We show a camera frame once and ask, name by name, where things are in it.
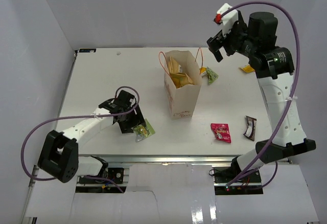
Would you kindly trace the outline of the green candy packet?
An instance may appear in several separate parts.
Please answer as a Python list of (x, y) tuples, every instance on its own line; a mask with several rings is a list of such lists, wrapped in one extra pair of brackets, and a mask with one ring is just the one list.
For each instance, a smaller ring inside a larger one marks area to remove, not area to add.
[(141, 123), (132, 128), (133, 132), (136, 135), (135, 141), (140, 142), (152, 135), (155, 134), (155, 130), (152, 125), (149, 123), (147, 119), (145, 119), (144, 123)]

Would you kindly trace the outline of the light green snack packet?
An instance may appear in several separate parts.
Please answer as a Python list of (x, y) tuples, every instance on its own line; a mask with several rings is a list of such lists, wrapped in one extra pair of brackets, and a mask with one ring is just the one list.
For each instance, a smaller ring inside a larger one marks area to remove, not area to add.
[(209, 67), (206, 68), (206, 73), (209, 85), (213, 84), (219, 77), (218, 74)]

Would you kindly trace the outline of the yellow chips bag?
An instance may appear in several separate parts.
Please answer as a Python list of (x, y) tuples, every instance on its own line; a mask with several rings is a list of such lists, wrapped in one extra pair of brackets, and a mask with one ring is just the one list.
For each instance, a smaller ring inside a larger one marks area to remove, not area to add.
[(182, 66), (171, 56), (168, 61), (168, 71), (176, 88), (181, 88), (185, 85), (194, 85), (190, 76), (183, 71)]

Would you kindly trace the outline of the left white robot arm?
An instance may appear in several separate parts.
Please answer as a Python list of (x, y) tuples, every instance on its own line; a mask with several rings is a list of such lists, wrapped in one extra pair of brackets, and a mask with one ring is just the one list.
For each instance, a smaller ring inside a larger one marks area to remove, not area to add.
[(80, 149), (115, 123), (122, 134), (132, 133), (134, 127), (145, 125), (139, 100), (138, 93), (131, 94), (126, 86), (120, 87), (114, 98), (100, 103), (91, 115), (83, 116), (79, 123), (63, 131), (50, 131), (45, 138), (38, 167), (62, 183), (69, 182), (76, 175), (104, 182), (108, 177), (108, 163), (98, 156), (81, 156)]

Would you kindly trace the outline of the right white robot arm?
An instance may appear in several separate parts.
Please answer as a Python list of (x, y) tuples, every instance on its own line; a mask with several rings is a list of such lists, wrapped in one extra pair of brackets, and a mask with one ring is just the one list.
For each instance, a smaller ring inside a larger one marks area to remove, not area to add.
[(220, 174), (241, 183), (249, 177), (247, 165), (257, 156), (251, 168), (316, 149), (316, 142), (308, 139), (299, 119), (291, 88), (295, 80), (294, 64), (290, 51), (276, 46), (278, 20), (270, 12), (255, 12), (245, 23), (239, 10), (226, 16), (218, 13), (215, 22), (222, 30), (207, 40), (208, 48), (220, 62), (223, 57), (239, 53), (249, 60), (265, 103), (270, 125), (278, 131), (272, 142), (258, 141), (255, 148), (234, 158), (231, 166)]

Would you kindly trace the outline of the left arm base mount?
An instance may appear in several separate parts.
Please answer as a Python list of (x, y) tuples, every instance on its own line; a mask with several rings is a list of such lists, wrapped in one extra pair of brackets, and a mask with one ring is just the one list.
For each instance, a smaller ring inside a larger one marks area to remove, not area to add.
[(76, 193), (124, 193), (124, 168), (107, 168), (102, 175), (97, 177), (106, 180), (95, 180), (79, 177), (76, 185)]

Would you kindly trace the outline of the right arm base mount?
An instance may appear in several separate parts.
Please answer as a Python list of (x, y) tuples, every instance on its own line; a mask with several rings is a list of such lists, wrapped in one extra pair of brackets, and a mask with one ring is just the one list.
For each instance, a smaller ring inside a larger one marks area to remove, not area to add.
[(227, 183), (233, 179), (231, 174), (227, 174), (227, 167), (214, 167), (208, 174), (214, 179), (215, 195), (260, 195), (263, 194), (262, 180), (260, 172), (253, 173), (237, 180), (235, 183), (227, 186)]

